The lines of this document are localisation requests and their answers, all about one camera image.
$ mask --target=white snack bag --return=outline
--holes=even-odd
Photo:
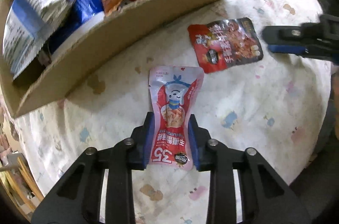
[[[2,54],[13,79],[38,55],[75,0],[14,0],[8,13]]]

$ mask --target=bed sheet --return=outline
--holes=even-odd
[[[47,194],[87,147],[112,147],[143,124],[151,111],[150,68],[198,66],[190,24],[246,16],[260,38],[265,25],[316,22],[320,13],[317,0],[220,0],[153,31],[67,99],[14,121],[40,190]],[[262,40],[261,45],[262,61],[206,74],[193,113],[200,127],[228,147],[255,147],[290,183],[316,143],[330,92],[330,63],[271,54]],[[209,173],[195,169],[151,165],[134,171],[137,223],[205,223],[208,188]]]

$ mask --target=pink snack pouch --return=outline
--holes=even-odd
[[[201,67],[159,66],[151,69],[149,85],[155,133],[150,164],[185,170],[192,168],[188,123],[203,79]]]

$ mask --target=cardboard box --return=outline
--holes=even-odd
[[[0,0],[1,47],[11,1]],[[0,84],[10,115],[18,117],[62,99],[113,55],[153,29],[214,1],[217,0],[137,0],[105,18],[86,36],[78,39],[33,83],[28,78],[20,86],[15,85],[1,53]]]

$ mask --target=cardboard box flap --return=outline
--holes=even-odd
[[[23,97],[15,117],[64,98],[79,81],[83,81],[111,56],[163,23],[214,1],[217,0],[137,0],[125,6],[121,12],[104,19],[48,66]],[[143,18],[151,10],[152,15]]]

